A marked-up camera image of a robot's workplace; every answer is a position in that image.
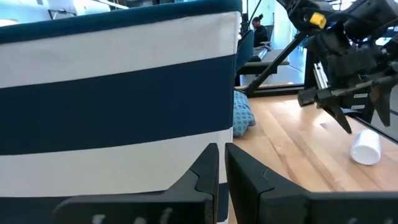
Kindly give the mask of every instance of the white paper cup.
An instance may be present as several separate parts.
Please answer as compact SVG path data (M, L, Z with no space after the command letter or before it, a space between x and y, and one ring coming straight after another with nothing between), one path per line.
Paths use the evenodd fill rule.
M362 165L373 165L381 158L381 145L378 133L371 130L363 130L356 136L351 148L351 157Z

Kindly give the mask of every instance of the navy and white stripe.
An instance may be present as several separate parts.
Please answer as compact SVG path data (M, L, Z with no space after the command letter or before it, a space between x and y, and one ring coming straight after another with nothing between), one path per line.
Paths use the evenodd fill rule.
M0 207L165 190L210 142L219 145L225 183L240 4L187 2L100 14L97 24L83 16L1 28ZM172 15L139 22L158 10ZM120 15L130 21L113 20ZM228 193L220 193L225 205Z

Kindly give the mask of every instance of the yellow component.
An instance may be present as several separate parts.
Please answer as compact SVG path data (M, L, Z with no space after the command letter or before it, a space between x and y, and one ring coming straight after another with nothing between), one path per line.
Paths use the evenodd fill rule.
M311 19L310 19L310 22L311 22L312 24L317 25L317 26L320 27L321 29L323 29L323 28L326 26L326 18L325 18L325 16L322 15L322 14L320 14L320 13L317 13L317 12L315 12L315 13L312 15L312 17L311 17Z

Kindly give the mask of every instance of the person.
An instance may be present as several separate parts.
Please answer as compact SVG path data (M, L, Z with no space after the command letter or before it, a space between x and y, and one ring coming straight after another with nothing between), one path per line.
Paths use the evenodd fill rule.
M267 42L268 40L268 35L267 35L267 29L261 25L261 19L263 18L263 15L261 14L258 17L255 17L251 24L254 28L254 46L253 47L259 47L264 44L261 42Z

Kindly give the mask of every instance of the blue pillow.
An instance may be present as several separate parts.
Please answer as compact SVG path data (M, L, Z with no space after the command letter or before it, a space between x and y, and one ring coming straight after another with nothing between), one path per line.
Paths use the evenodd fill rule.
M247 96L241 92L234 91L234 137L241 137L249 126L254 126L256 121L251 112Z

